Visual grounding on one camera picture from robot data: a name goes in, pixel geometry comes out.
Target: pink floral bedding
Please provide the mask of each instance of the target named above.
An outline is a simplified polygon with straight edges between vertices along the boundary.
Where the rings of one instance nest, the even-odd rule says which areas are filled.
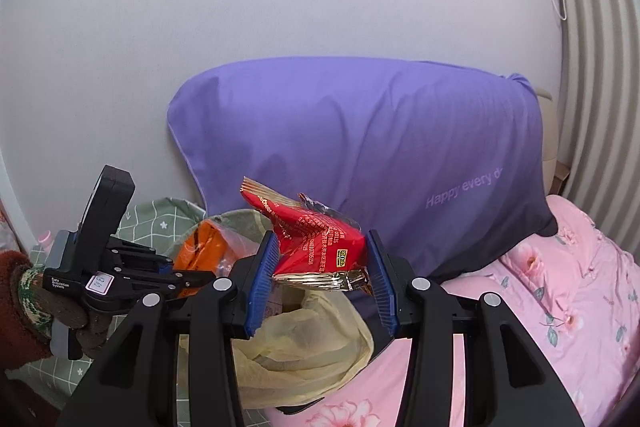
[[[547,198],[554,237],[532,235],[478,272],[444,283],[452,294],[502,295],[545,354],[586,427],[596,427],[639,368],[640,267],[567,200]],[[341,390],[297,415],[275,409],[273,427],[395,425],[410,341],[398,340]],[[454,338],[450,425],[463,425],[465,361]]]

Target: snack package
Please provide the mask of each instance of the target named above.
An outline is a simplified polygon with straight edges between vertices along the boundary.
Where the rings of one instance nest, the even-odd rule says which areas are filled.
[[[234,263],[242,257],[254,255],[258,244],[243,235],[214,223],[201,221],[182,244],[174,261],[174,270],[212,271],[217,277],[227,277]],[[199,288],[185,288],[180,297],[197,293]],[[264,318],[282,313],[282,288],[273,283]]]
[[[242,182],[240,192],[269,217],[278,236],[282,257],[273,275],[276,282],[342,291],[367,285],[367,249],[360,230],[309,208],[320,204],[310,205],[303,194],[301,201],[290,200],[249,178]]]

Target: hand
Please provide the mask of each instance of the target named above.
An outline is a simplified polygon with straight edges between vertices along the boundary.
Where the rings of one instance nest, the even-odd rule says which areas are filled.
[[[107,340],[112,317],[86,310],[80,303],[47,291],[42,287],[42,269],[27,269],[20,277],[18,299],[32,325],[45,336],[50,331],[51,317],[75,330],[82,352],[97,357]]]

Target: purple pillow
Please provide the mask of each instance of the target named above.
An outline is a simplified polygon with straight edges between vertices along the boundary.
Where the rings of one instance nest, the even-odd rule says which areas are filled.
[[[188,80],[168,123],[209,214],[246,206],[243,176],[304,192],[377,229],[418,275],[455,277],[555,233],[540,108],[518,74],[382,58],[237,62]]]

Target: red sleeve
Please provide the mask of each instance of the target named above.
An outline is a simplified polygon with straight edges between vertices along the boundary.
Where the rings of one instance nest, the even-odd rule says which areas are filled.
[[[17,369],[51,356],[48,344],[24,324],[24,314],[12,287],[16,276],[30,267],[23,253],[10,250],[0,253],[0,369]]]

